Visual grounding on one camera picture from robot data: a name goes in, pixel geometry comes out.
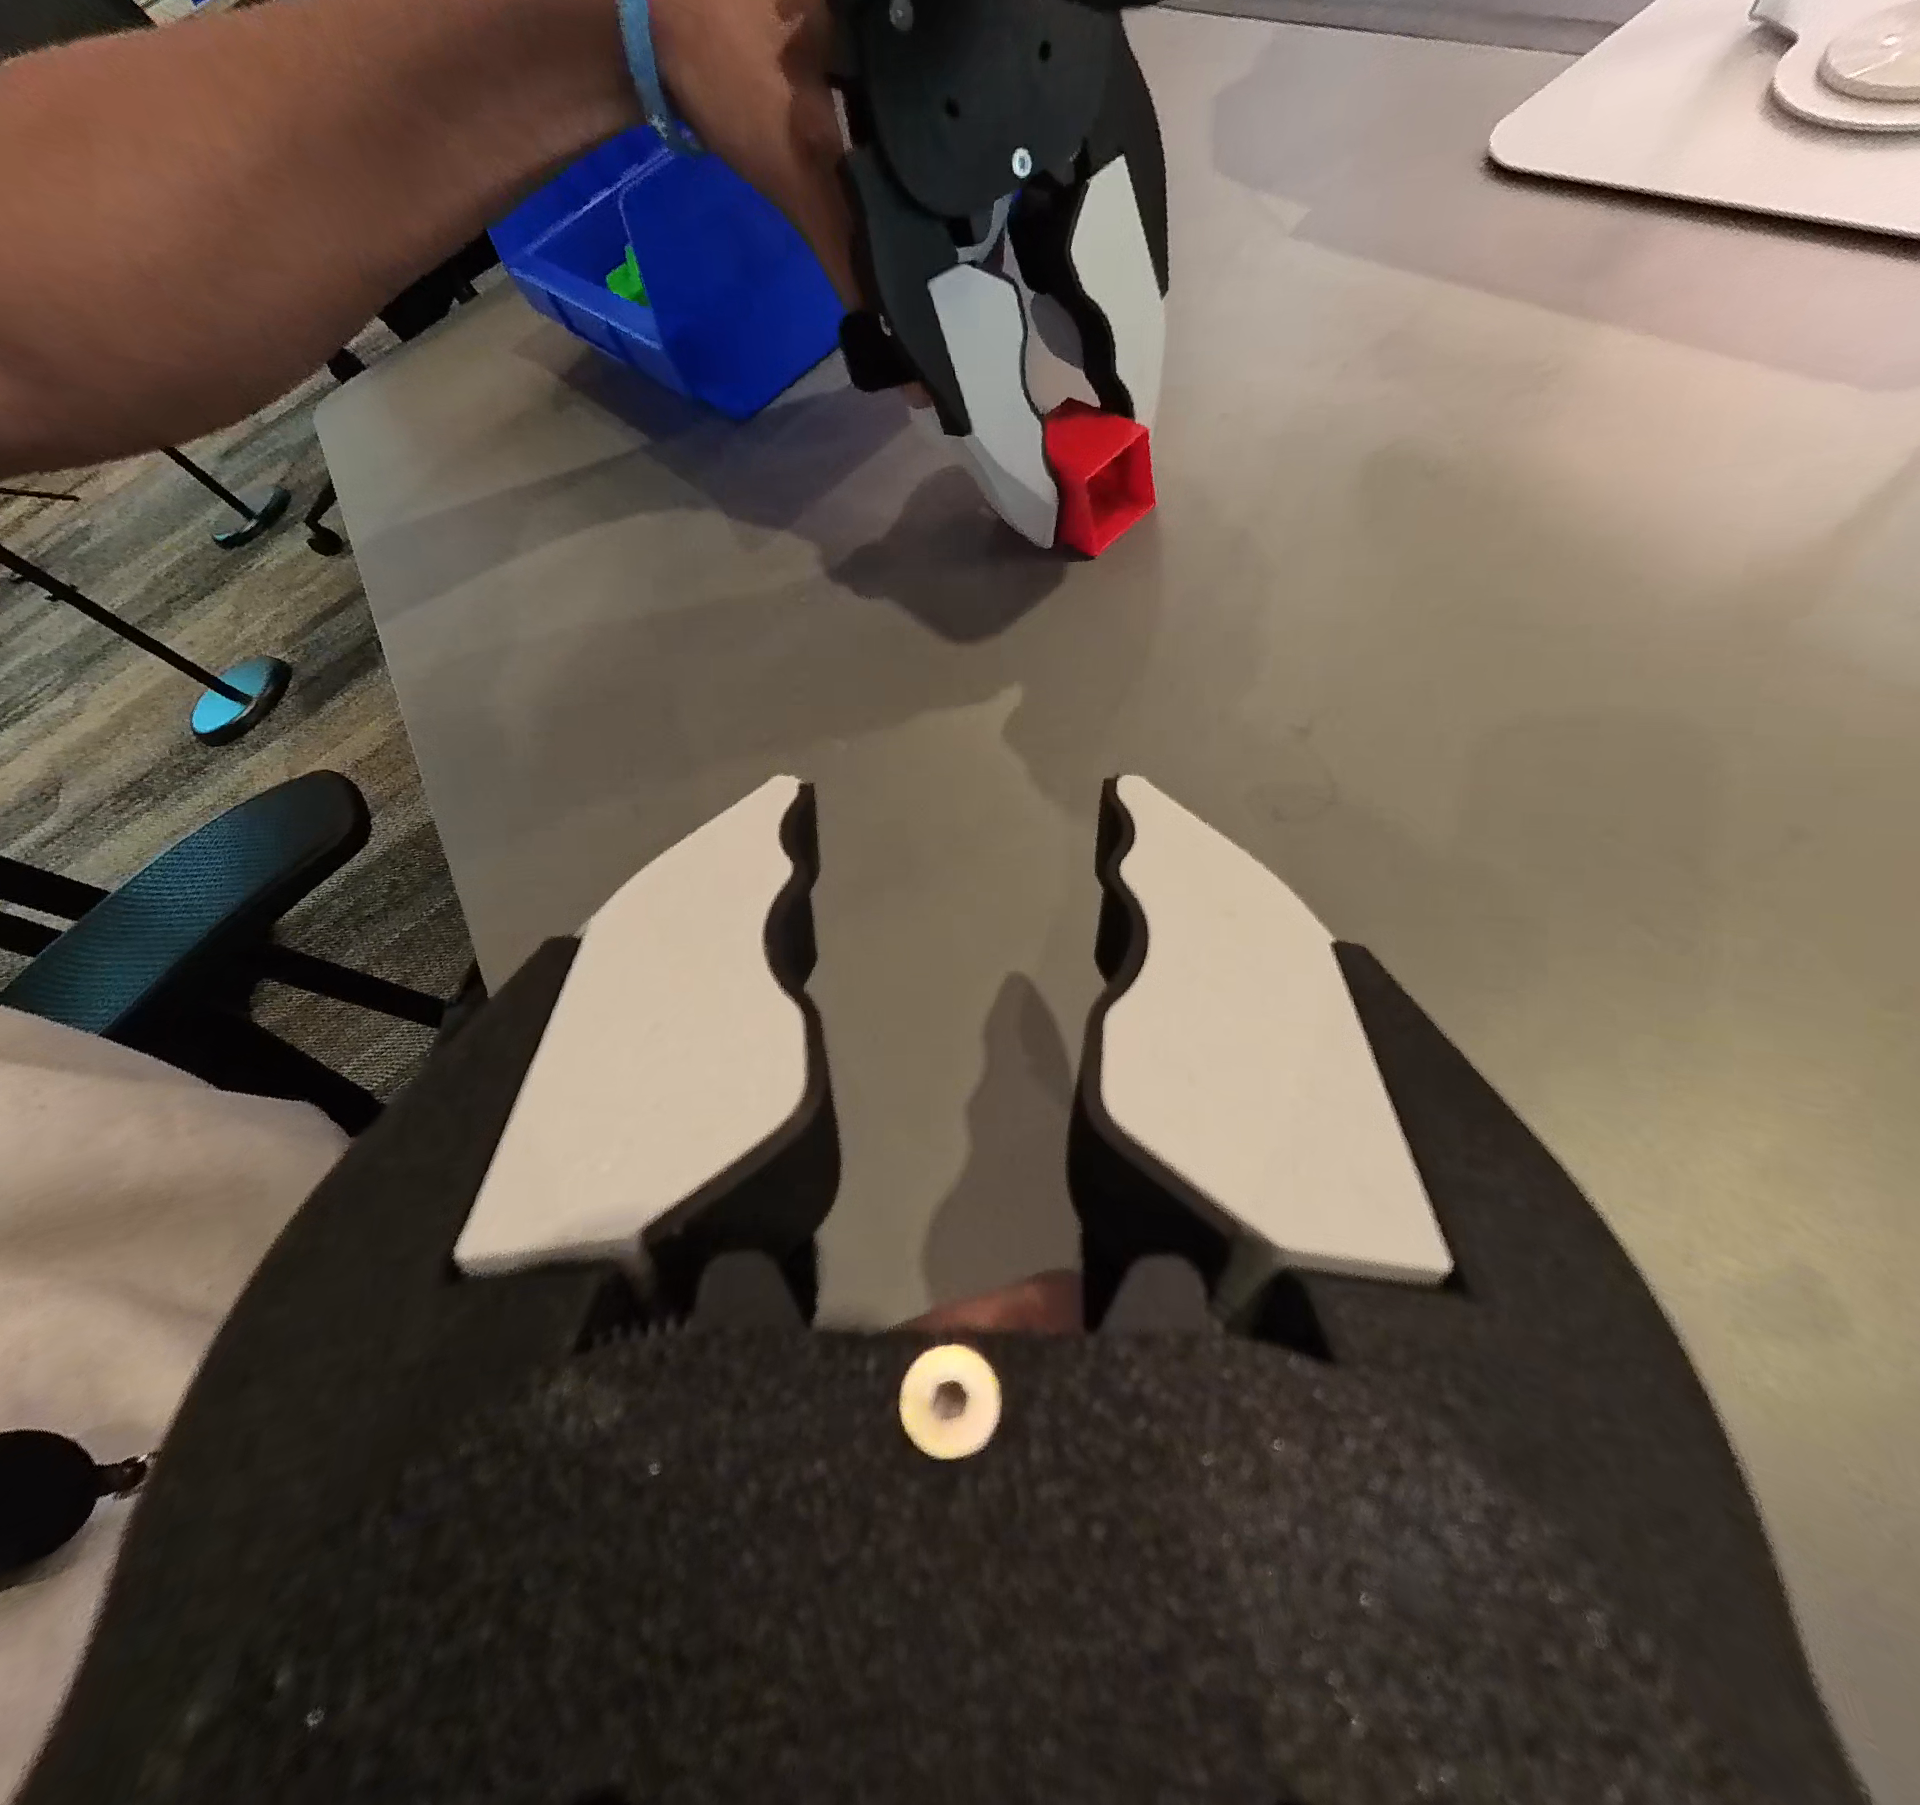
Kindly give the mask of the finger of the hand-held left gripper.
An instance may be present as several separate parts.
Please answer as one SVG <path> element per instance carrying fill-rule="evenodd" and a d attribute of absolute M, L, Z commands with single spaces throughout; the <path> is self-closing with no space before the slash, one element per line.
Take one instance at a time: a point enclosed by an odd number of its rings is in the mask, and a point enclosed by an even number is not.
<path fill-rule="evenodd" d="M 1029 320 L 1018 287 L 958 263 L 929 282 L 966 424 L 950 434 L 977 489 L 1020 539 L 1052 549 L 1060 496 L 1045 447 L 1045 414 L 1026 377 Z"/>
<path fill-rule="evenodd" d="M 1151 426 L 1166 355 L 1168 200 L 1158 161 L 1026 187 L 1026 291 L 1039 343 L 1098 407 Z"/>

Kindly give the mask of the person's left forearm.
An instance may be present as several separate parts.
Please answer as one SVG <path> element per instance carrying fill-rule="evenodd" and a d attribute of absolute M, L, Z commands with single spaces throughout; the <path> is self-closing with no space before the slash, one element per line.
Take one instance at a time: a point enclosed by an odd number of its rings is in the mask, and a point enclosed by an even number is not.
<path fill-rule="evenodd" d="M 637 104 L 617 0 L 289 0 L 6 63 L 5 474 L 249 417 Z"/>

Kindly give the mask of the red single-stud toy block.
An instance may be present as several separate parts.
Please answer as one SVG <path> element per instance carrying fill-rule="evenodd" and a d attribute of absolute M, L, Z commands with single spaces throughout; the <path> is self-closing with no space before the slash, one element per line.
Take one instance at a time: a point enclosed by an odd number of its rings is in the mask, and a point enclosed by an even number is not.
<path fill-rule="evenodd" d="M 1151 430 L 1084 400 L 1065 400 L 1043 426 L 1058 496 L 1054 542 L 1096 559 L 1156 509 Z"/>

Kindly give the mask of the black office chair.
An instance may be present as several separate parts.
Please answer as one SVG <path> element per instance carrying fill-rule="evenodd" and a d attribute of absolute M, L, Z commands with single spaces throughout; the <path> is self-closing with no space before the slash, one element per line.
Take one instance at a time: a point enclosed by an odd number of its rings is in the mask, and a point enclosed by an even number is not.
<path fill-rule="evenodd" d="M 379 310 L 377 320 L 403 345 L 419 338 L 459 305 L 472 303 L 479 281 L 500 266 L 498 258 L 493 235 L 481 233 L 401 291 L 395 300 Z M 326 523 L 326 515 L 337 502 L 335 476 L 326 472 L 300 523 L 309 539 L 306 546 L 323 556 L 335 556 L 346 549 L 344 536 Z"/>

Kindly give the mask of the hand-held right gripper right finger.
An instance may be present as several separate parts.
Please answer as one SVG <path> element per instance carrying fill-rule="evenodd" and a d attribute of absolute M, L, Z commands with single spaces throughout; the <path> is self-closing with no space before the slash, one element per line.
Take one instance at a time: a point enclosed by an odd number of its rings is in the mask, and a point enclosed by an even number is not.
<path fill-rule="evenodd" d="M 1068 1119 L 1086 1325 L 1149 1260 L 1228 1313 L 1278 1276 L 1447 1290 L 1452 1246 L 1313 907 L 1140 775 L 1100 788 L 1094 873 Z"/>

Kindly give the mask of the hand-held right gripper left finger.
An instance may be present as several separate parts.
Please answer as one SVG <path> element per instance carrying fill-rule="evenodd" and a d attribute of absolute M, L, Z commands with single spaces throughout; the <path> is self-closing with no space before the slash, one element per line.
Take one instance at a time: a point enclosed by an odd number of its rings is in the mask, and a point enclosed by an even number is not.
<path fill-rule="evenodd" d="M 638 868 L 578 935 L 452 1245 L 464 1279 L 600 1267 L 654 1313 L 819 1314 L 843 1145 L 815 787 L 776 775 Z"/>

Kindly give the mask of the blue wristband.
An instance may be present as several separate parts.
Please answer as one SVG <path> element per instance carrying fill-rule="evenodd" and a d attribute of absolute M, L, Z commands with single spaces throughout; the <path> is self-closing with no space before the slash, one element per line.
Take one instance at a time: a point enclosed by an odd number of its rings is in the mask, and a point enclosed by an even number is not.
<path fill-rule="evenodd" d="M 668 97 L 657 51 L 653 0 L 617 0 L 620 43 L 644 127 L 678 158 L 701 158 L 706 149 Z"/>

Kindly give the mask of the person's left hand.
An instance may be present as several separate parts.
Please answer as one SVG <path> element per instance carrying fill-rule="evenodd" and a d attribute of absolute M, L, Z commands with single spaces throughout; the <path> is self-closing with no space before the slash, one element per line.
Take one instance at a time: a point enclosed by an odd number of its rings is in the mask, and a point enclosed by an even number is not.
<path fill-rule="evenodd" d="M 651 0 L 657 66 L 708 155 L 778 209 L 861 305 L 827 0 Z"/>

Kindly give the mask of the black floor stand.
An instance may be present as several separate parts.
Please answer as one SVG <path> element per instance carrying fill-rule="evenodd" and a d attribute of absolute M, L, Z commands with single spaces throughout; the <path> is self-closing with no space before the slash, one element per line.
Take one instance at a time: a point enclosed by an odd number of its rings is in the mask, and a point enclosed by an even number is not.
<path fill-rule="evenodd" d="M 202 744 L 229 744 L 249 736 L 276 711 L 292 683 L 292 666 L 279 657 L 253 657 L 218 673 L 211 670 L 9 544 L 2 546 L 2 568 L 200 689 L 190 713 L 190 733 Z"/>
<path fill-rule="evenodd" d="M 257 542 L 263 535 L 279 526 L 292 507 L 294 494 L 281 484 L 271 484 L 255 496 L 242 496 L 186 450 L 163 447 L 158 454 L 185 472 L 230 515 L 230 523 L 209 535 L 213 539 L 211 542 L 221 551 L 239 551 Z"/>

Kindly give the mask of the blue plastic bin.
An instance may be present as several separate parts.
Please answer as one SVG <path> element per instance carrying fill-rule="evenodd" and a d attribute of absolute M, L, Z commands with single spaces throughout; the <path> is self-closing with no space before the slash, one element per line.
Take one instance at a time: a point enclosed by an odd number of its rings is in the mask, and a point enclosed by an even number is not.
<path fill-rule="evenodd" d="M 540 317 L 729 419 L 755 417 L 836 350 L 843 303 L 781 211 L 721 161 L 632 129 L 572 161 L 491 226 Z M 651 307 L 606 272 L 635 246 Z"/>

